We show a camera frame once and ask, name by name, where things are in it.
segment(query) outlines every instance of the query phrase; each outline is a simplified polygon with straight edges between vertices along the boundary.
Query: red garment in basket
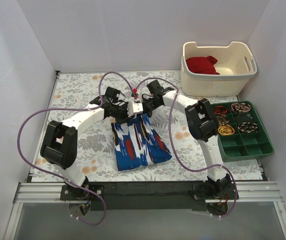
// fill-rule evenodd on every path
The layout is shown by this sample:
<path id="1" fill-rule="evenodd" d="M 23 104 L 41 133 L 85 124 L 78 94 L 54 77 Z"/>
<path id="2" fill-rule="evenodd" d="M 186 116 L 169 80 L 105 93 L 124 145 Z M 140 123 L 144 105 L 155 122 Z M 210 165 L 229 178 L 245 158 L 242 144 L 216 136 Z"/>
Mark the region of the red garment in basket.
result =
<path id="1" fill-rule="evenodd" d="M 214 64 L 217 59 L 213 56 L 194 56 L 186 60 L 188 69 L 195 74 L 218 74 L 215 70 Z"/>

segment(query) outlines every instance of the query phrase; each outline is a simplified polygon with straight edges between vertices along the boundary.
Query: white wall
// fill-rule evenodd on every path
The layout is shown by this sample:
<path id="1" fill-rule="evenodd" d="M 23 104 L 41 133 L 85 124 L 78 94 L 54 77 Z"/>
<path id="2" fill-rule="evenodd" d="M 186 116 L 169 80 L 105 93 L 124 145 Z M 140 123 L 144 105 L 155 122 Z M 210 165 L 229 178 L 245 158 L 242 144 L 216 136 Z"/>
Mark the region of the white wall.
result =
<path id="1" fill-rule="evenodd" d="M 241 98 L 253 102 L 274 145 L 263 167 L 277 181 L 286 208 L 286 1 L 270 1 L 248 44 L 259 72 Z"/>
<path id="2" fill-rule="evenodd" d="M 180 69 L 182 46 L 246 42 L 269 0 L 18 0 L 63 72 Z"/>
<path id="3" fill-rule="evenodd" d="M 22 121 L 48 106 L 55 72 L 16 0 L 0 0 L 0 239 L 3 239 L 19 181 L 28 166 L 16 138 Z M 23 150 L 35 153 L 44 116 L 25 130 Z"/>

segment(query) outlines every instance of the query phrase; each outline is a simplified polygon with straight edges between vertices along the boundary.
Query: folded cloth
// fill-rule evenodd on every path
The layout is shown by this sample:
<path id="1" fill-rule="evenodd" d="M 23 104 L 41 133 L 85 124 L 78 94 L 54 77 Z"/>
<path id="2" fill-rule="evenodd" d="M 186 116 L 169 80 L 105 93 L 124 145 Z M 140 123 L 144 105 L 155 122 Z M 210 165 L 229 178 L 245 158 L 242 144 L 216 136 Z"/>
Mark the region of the folded cloth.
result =
<path id="1" fill-rule="evenodd" d="M 217 59 L 213 56 L 203 57 L 194 56 L 186 60 L 188 69 L 195 74 L 218 74 L 215 70 L 214 64 Z"/>
<path id="2" fill-rule="evenodd" d="M 146 114 L 131 119 L 129 123 L 112 123 L 112 130 L 119 171 L 158 164 L 172 158 Z"/>

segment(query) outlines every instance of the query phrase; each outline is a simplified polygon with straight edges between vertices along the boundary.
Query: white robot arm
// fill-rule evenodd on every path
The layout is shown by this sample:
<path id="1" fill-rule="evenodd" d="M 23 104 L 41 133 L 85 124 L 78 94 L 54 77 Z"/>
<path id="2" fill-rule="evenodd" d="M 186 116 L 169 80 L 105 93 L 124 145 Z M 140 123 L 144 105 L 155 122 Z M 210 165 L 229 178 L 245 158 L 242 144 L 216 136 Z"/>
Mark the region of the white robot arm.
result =
<path id="1" fill-rule="evenodd" d="M 78 137 L 87 128 L 106 117 L 115 117 L 116 122 L 125 123 L 137 114 L 145 113 L 151 116 L 153 110 L 159 106 L 172 106 L 176 96 L 174 89 L 161 87 L 157 80 L 147 86 L 153 97 L 143 98 L 142 102 L 119 101 L 120 91 L 108 87 L 103 95 L 103 104 L 100 108 L 80 112 L 62 122 L 51 121 L 41 147 L 41 156 L 54 164 L 65 178 L 77 185 L 88 183 L 88 179 L 75 164 Z M 100 98 L 97 97 L 87 107 L 97 107 L 100 103 Z M 218 123 L 208 100 L 198 101 L 179 94 L 174 108 L 186 114 L 189 131 L 199 142 L 207 166 L 222 165 L 218 148 Z M 59 139 L 62 137 L 64 137 L 63 142 L 60 142 Z M 216 193 L 221 194 L 231 185 L 229 175 L 221 167 L 208 169 L 207 173 L 208 180 Z"/>

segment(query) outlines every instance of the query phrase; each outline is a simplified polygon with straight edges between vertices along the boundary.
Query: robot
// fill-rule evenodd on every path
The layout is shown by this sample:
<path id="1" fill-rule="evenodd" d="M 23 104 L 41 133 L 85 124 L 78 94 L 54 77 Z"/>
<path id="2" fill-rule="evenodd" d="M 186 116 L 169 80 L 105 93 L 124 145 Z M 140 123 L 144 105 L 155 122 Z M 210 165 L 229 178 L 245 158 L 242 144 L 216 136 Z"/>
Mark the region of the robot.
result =
<path id="1" fill-rule="evenodd" d="M 191 99 L 177 94 L 171 87 L 162 87 L 158 80 L 150 82 L 147 87 L 151 97 L 142 98 L 141 101 L 138 95 L 133 96 L 134 101 L 120 100 L 121 91 L 107 87 L 102 96 L 103 104 L 100 108 L 77 113 L 62 122 L 51 121 L 41 146 L 41 156 L 53 164 L 63 177 L 79 186 L 90 189 L 92 183 L 75 164 L 78 137 L 88 127 L 107 117 L 114 117 L 116 122 L 120 124 L 144 113 L 150 117 L 158 107 L 170 107 L 177 95 L 174 109 L 186 115 L 189 131 L 199 142 L 207 166 L 222 165 L 223 161 L 218 148 L 218 123 L 209 101 L 207 99 Z M 98 107 L 100 104 L 101 101 L 98 96 L 90 101 L 87 108 Z M 62 137 L 63 142 L 59 142 L 58 139 Z M 223 168 L 212 167 L 207 170 L 207 175 L 208 181 L 205 185 L 201 184 L 193 190 L 191 189 L 191 194 L 198 199 L 224 196 L 228 191 L 232 191 L 231 177 Z M 70 185 L 66 185 L 66 189 L 72 193 L 73 199 L 80 200 L 87 195 L 87 192 Z"/>

